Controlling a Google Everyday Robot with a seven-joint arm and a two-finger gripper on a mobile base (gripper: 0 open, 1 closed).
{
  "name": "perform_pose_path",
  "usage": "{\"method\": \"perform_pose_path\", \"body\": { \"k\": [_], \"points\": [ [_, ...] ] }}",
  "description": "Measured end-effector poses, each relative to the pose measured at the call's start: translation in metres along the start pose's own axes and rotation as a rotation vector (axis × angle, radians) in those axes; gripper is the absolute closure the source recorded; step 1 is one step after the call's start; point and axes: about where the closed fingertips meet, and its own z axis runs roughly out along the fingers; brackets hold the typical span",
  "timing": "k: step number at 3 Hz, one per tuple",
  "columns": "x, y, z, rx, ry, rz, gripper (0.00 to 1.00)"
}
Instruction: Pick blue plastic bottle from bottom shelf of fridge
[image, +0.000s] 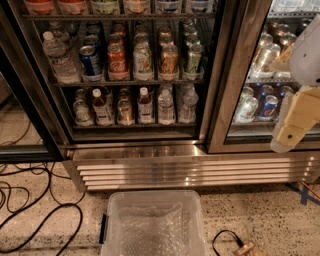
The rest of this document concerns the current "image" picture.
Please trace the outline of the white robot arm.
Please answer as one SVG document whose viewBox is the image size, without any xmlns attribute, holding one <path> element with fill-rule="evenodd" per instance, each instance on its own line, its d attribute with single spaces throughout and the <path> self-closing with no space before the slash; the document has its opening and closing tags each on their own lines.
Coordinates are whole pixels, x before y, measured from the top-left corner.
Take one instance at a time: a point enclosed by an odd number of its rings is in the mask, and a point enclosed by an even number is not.
<svg viewBox="0 0 320 256">
<path fill-rule="evenodd" d="M 320 15 L 298 36 L 290 56 L 291 77 L 301 88 L 284 97 L 270 148 L 277 153 L 293 150 L 320 121 Z"/>
</svg>

